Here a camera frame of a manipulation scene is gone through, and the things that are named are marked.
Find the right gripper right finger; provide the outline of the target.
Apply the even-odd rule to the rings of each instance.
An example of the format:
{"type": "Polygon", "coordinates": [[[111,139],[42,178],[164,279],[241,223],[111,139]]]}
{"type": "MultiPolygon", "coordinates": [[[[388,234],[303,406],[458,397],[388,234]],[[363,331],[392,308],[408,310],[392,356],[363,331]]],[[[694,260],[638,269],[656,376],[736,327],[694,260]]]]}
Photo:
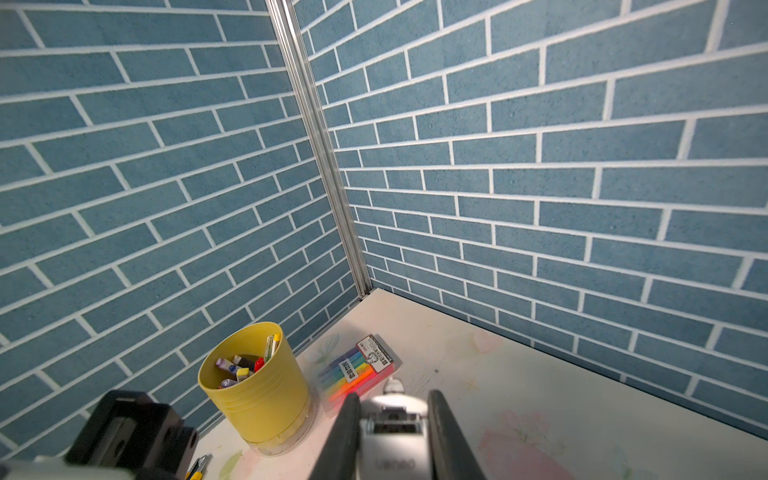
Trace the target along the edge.
{"type": "Polygon", "coordinates": [[[485,479],[445,396],[428,395],[429,444],[435,479],[485,479]]]}

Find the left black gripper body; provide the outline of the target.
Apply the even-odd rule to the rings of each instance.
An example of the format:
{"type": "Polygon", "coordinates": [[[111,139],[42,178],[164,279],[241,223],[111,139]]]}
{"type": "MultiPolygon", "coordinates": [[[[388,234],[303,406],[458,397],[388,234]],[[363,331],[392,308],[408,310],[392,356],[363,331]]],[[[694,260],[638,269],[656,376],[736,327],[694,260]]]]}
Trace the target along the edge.
{"type": "Polygon", "coordinates": [[[168,404],[146,393],[111,390],[96,405],[64,462],[128,471],[138,479],[184,479],[198,440],[168,404]]]}

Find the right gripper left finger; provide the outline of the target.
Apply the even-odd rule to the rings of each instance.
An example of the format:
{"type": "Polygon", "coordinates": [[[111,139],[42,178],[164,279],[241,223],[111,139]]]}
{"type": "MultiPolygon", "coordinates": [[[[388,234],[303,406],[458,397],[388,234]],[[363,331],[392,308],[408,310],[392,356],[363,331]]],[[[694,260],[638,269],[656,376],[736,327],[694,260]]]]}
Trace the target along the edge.
{"type": "Polygon", "coordinates": [[[309,475],[310,480],[351,480],[355,476],[359,446],[361,402],[356,393],[342,403],[318,459],[309,475]]]}

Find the white stapler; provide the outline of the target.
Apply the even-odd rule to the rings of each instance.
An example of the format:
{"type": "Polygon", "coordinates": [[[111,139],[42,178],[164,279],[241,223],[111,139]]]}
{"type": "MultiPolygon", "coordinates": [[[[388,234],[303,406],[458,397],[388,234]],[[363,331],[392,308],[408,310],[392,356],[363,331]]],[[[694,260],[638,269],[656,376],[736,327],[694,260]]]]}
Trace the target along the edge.
{"type": "Polygon", "coordinates": [[[358,479],[431,479],[428,405],[386,380],[383,393],[361,404],[356,454],[358,479]]]}

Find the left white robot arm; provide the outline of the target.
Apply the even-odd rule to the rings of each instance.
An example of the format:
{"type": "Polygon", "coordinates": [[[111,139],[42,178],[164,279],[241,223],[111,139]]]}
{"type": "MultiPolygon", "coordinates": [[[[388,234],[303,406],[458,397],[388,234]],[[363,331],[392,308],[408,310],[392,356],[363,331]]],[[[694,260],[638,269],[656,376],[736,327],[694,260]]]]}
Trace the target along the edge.
{"type": "Polygon", "coordinates": [[[184,479],[199,433],[168,404],[111,390],[62,458],[3,460],[3,479],[184,479]]]}

